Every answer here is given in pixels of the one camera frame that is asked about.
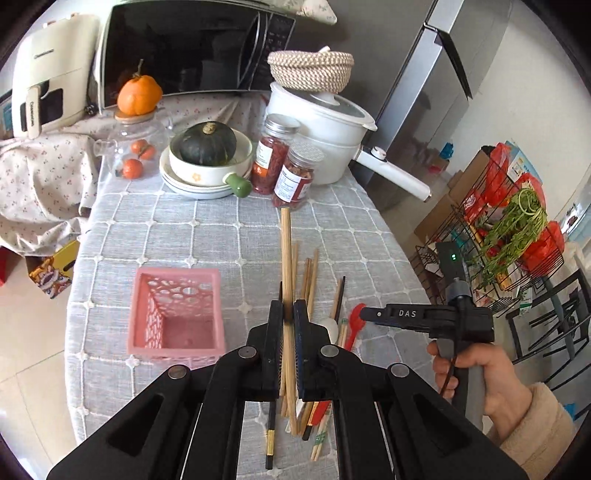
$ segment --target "hand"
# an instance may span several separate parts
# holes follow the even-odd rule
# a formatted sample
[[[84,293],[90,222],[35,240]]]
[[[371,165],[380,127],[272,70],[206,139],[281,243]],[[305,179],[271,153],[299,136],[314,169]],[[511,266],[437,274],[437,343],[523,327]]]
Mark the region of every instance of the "hand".
[[[427,352],[435,355],[433,371],[439,389],[443,386],[450,361],[439,356],[437,342],[427,346]],[[513,364],[505,351],[491,343],[475,343],[458,354],[456,367],[470,368],[481,365],[484,370],[486,396],[484,413],[496,427],[503,442],[523,419],[531,405],[531,391],[515,375]],[[444,398],[452,398],[457,387],[457,378],[451,377],[443,393]]]

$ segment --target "pot lid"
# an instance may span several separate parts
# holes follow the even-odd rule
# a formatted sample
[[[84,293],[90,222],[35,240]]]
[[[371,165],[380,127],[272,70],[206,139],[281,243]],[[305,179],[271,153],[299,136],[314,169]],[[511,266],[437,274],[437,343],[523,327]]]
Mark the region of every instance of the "pot lid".
[[[275,93],[297,97],[311,104],[321,115],[328,116],[342,122],[358,124],[368,130],[376,131],[374,118],[359,105],[329,92],[305,92],[283,88],[277,82],[271,84],[271,90]]]

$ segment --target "floor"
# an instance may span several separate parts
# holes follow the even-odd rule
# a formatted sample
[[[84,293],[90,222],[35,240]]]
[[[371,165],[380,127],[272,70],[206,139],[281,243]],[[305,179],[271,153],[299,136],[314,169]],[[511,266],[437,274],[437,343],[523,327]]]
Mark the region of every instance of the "floor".
[[[0,287],[0,432],[35,479],[75,446],[64,382],[69,289],[55,299],[11,256]]]

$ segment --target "refrigerator handle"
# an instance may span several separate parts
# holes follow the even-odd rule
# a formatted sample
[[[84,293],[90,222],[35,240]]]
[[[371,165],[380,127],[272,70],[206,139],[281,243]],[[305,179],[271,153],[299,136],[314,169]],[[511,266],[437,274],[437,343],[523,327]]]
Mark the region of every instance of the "refrigerator handle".
[[[460,58],[460,54],[457,52],[457,48],[453,42],[452,36],[445,30],[432,27],[428,24],[425,24],[425,28],[433,30],[437,34],[439,43],[441,44],[443,50],[445,50],[447,53],[447,56],[452,63],[453,70],[456,72],[457,79],[460,81],[460,85],[462,85],[462,90],[464,90],[466,98],[472,100],[472,91],[470,90],[470,84],[468,83],[468,76],[466,75],[466,70],[464,70],[462,59]]]

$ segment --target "woven basket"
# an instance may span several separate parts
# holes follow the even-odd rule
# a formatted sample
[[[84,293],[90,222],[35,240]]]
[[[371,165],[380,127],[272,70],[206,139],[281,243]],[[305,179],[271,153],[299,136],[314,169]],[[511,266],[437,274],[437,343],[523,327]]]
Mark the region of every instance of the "woven basket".
[[[341,51],[274,51],[267,61],[282,87],[330,93],[347,86],[355,64],[351,54]]]

